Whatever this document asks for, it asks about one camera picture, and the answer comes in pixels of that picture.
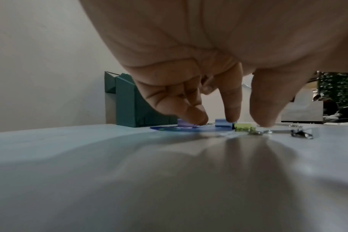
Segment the table surface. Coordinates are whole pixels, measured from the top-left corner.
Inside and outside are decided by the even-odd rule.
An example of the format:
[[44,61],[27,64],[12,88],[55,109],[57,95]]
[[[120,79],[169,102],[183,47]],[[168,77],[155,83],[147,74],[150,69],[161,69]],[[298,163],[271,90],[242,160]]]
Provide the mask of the table surface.
[[304,128],[0,133],[0,231],[348,231],[348,126]]

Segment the green plant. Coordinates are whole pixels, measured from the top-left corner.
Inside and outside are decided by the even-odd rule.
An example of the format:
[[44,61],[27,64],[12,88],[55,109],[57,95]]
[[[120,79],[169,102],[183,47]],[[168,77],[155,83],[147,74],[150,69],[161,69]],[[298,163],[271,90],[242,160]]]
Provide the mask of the green plant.
[[339,107],[348,106],[348,73],[320,73],[319,93],[336,101]]

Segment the tabletop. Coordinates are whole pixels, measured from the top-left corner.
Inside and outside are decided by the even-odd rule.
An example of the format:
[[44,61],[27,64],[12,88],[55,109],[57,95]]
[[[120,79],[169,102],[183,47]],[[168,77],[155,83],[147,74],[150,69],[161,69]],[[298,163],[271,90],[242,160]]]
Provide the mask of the tabletop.
[[303,126],[0,133],[0,231],[348,231],[348,126]]

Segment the table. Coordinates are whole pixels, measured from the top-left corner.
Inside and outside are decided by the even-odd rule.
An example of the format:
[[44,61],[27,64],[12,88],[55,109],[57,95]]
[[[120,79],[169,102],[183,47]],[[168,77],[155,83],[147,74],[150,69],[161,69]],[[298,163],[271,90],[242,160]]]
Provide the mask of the table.
[[348,231],[348,127],[304,126],[0,133],[0,232]]

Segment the teal box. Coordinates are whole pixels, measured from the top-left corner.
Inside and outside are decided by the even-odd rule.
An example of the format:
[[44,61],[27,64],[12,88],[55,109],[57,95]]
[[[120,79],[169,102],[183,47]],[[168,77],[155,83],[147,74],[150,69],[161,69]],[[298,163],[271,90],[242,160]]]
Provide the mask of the teal box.
[[177,117],[155,111],[141,96],[132,77],[117,77],[105,72],[105,92],[117,95],[117,125],[126,127],[151,127],[177,124]]

